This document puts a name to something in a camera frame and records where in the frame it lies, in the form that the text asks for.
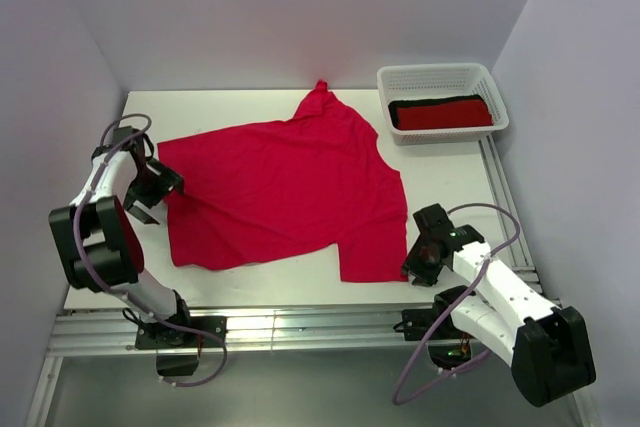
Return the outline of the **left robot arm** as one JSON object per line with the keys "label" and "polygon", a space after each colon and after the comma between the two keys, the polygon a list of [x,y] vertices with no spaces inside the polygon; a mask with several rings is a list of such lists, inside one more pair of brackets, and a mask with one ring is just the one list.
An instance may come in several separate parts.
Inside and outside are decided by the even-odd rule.
{"label": "left robot arm", "polygon": [[102,146],[94,152],[81,192],[48,218],[69,285],[117,298],[129,320],[144,330],[159,329],[172,346],[191,341],[195,322],[180,294],[145,267],[129,217],[157,225],[148,210],[183,189],[184,179],[138,143]]}

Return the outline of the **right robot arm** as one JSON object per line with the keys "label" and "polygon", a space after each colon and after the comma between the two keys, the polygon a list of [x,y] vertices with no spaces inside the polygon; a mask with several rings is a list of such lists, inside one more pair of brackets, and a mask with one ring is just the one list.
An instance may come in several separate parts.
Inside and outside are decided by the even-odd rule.
{"label": "right robot arm", "polygon": [[452,337],[460,331],[481,342],[511,371],[522,396],[541,407],[596,380],[596,369],[583,316],[560,308],[530,288],[486,242],[467,241],[459,233],[441,240],[421,238],[408,258],[412,275],[448,268],[465,281],[463,290],[433,312],[433,323],[409,358],[392,394],[396,406],[426,392],[421,387],[401,395],[426,344],[437,331]]}

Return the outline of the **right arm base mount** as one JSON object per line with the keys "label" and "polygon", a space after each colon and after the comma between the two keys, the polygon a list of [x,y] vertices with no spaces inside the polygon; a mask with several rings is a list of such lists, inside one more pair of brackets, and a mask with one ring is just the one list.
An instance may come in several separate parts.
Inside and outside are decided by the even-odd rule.
{"label": "right arm base mount", "polygon": [[[457,286],[440,292],[429,308],[404,309],[401,312],[401,320],[393,326],[393,331],[402,334],[407,342],[420,341],[439,316],[461,296],[464,290],[464,286]],[[435,329],[431,339],[454,341],[453,344],[447,345],[427,345],[429,358],[436,369],[463,373],[479,367],[489,359],[486,352],[473,352],[471,345],[473,337],[456,328],[450,317],[443,320]]]}

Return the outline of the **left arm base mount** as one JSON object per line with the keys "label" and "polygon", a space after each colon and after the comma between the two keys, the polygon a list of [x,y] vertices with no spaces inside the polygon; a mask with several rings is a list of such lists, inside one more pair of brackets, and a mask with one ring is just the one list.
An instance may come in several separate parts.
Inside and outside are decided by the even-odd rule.
{"label": "left arm base mount", "polygon": [[181,379],[192,376],[199,367],[205,348],[220,345],[201,331],[215,335],[221,341],[227,333],[227,318],[224,316],[196,316],[189,327],[198,333],[167,329],[157,323],[141,324],[136,335],[134,349],[145,353],[156,353],[156,371],[159,375]]}

